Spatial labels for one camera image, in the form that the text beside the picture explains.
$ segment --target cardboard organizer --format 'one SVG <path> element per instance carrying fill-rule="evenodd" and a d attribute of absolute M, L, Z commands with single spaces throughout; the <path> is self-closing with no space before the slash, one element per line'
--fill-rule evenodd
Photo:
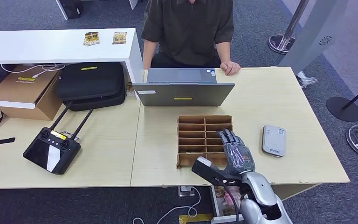
<path fill-rule="evenodd" d="M 233 130 L 229 115 L 182 115 L 178 118 L 178 162 L 176 167 L 192 166 L 199 156 L 216 166 L 227 165 L 223 143 L 216 131 Z"/>

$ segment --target cardboard box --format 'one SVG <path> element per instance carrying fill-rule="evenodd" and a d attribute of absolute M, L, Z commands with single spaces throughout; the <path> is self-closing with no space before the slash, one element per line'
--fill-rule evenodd
<path fill-rule="evenodd" d="M 182 115 L 178 118 L 178 162 L 176 168 L 192 166 L 199 156 L 216 166 L 227 165 L 223 143 L 216 131 L 233 130 L 230 115 Z"/>
<path fill-rule="evenodd" d="M 14 71 L 28 66 L 19 65 Z M 0 110 L 11 118 L 53 120 L 62 101 L 55 95 L 58 71 L 42 72 L 36 67 L 22 73 L 10 73 L 0 83 Z"/>

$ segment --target black controller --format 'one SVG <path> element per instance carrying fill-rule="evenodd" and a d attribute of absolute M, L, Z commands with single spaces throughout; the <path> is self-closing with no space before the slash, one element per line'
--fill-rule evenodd
<path fill-rule="evenodd" d="M 75 137 L 93 111 L 93 109 L 89 111 L 73 136 L 68 138 L 63 134 L 54 131 L 54 128 L 64 116 L 70 105 L 71 103 L 67 105 L 65 110 L 50 128 L 42 128 L 22 155 L 27 160 L 53 174 L 64 174 L 79 150 L 82 148 L 82 146 L 75 141 Z"/>

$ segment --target robotic hand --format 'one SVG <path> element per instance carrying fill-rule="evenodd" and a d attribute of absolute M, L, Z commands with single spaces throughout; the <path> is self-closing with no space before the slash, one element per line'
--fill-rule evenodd
<path fill-rule="evenodd" d="M 242 139 L 225 129 L 218 131 L 227 157 L 226 169 L 220 170 L 204 157 L 198 157 L 192 171 L 214 186 L 239 186 L 240 212 L 246 224 L 293 224 L 280 198 L 267 179 L 255 172 L 255 163 Z"/>

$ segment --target yellow sticker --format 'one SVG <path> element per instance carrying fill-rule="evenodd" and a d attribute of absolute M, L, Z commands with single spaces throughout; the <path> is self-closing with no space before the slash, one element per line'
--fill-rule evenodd
<path fill-rule="evenodd" d="M 18 77 L 18 80 L 24 80 L 24 81 L 35 81 L 34 78 L 22 78 L 22 77 Z"/>
<path fill-rule="evenodd" d="M 51 131 L 51 133 L 52 133 L 55 137 L 60 138 L 60 139 L 62 139 L 62 140 L 67 139 L 67 137 L 66 137 L 65 135 L 62 135 L 62 134 L 60 134 L 60 133 L 58 133 L 58 132 Z"/>
<path fill-rule="evenodd" d="M 84 70 L 97 69 L 97 68 L 98 68 L 98 67 L 95 66 L 95 67 L 82 68 L 81 70 L 84 71 Z"/>
<path fill-rule="evenodd" d="M 195 222 L 209 222 L 213 219 L 212 214 L 198 214 L 196 217 L 191 218 L 188 215 L 179 216 L 179 224 L 195 223 Z"/>
<path fill-rule="evenodd" d="M 178 97 L 178 98 L 174 98 L 174 100 L 192 100 L 193 98 L 190 97 Z"/>

